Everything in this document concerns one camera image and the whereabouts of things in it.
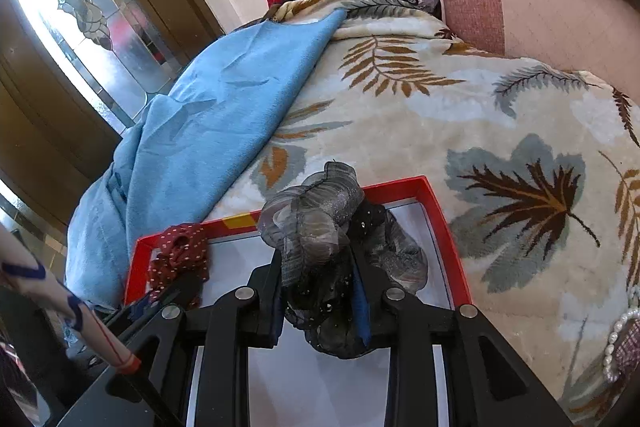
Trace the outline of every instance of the red box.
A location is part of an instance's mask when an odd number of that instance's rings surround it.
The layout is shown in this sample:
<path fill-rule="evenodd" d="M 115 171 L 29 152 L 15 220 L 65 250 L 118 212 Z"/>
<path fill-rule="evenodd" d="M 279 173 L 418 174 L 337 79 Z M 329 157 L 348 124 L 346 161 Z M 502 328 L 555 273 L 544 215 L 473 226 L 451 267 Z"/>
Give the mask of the red box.
<path fill-rule="evenodd" d="M 371 185 L 370 187 L 364 187 L 364 193 L 371 203 L 385 204 L 393 201 L 414 199 L 422 204 L 433 227 L 435 242 L 446 272 L 453 303 L 456 308 L 462 304 L 471 304 L 471 293 L 466 283 L 458 251 L 453 243 L 447 221 L 442 214 L 427 178 L 416 176 L 415 178 L 405 178 Z M 206 230 L 207 237 L 213 239 L 255 232 L 259 217 L 260 210 L 254 210 L 247 214 L 207 221 L 202 225 Z M 125 305 L 131 304 L 146 293 L 147 272 L 151 253 L 155 248 L 158 248 L 159 239 L 160 233 L 156 233 L 155 235 L 141 237 L 136 241 L 125 289 Z"/>

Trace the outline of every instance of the pillow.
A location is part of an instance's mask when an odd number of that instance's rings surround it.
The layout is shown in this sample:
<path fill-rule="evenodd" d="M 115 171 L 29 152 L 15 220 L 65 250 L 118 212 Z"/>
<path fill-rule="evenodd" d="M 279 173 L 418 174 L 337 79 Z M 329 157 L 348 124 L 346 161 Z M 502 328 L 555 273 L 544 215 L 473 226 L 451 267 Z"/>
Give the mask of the pillow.
<path fill-rule="evenodd" d="M 587 70 L 640 103 L 640 13 L 628 0 L 441 0 L 476 48 Z"/>

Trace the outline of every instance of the beige blanket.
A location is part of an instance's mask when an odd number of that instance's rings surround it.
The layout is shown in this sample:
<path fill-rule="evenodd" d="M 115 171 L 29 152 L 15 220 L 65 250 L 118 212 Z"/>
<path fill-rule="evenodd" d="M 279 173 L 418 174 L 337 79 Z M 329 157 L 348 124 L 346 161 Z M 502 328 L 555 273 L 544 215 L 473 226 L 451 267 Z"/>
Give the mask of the beige blanket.
<path fill-rule="evenodd" d="M 594 425 L 610 327 L 638 283 L 638 108 L 586 71 L 506 59 L 397 0 L 304 0 L 335 33 L 288 116 L 210 219 L 261 208 L 327 160 L 362 185 L 424 174 L 476 305 L 571 419 Z"/>

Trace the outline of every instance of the polka dot fabric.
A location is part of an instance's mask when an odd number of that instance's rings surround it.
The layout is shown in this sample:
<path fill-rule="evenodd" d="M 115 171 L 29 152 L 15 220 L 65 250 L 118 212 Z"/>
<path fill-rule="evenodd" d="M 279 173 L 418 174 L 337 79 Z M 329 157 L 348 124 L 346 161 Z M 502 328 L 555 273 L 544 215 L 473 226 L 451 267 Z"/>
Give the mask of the polka dot fabric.
<path fill-rule="evenodd" d="M 207 236 L 198 223 L 182 223 L 160 235 L 160 253 L 149 265 L 150 301 L 169 286 L 178 275 L 195 271 L 203 281 L 209 280 Z M 196 298 L 190 308 L 198 305 Z"/>

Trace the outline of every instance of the blue cloth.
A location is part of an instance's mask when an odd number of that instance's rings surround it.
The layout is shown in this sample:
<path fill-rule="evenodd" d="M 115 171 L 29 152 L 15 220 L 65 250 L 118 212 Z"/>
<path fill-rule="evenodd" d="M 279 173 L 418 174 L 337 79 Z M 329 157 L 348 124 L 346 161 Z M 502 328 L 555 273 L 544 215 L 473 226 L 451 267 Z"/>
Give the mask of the blue cloth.
<path fill-rule="evenodd" d="M 315 23 L 267 21 L 231 33 L 198 55 L 168 96 L 157 95 L 76 208 L 68 288 L 119 306 L 135 241 L 207 216 L 270 139 L 344 17 L 336 10 Z"/>

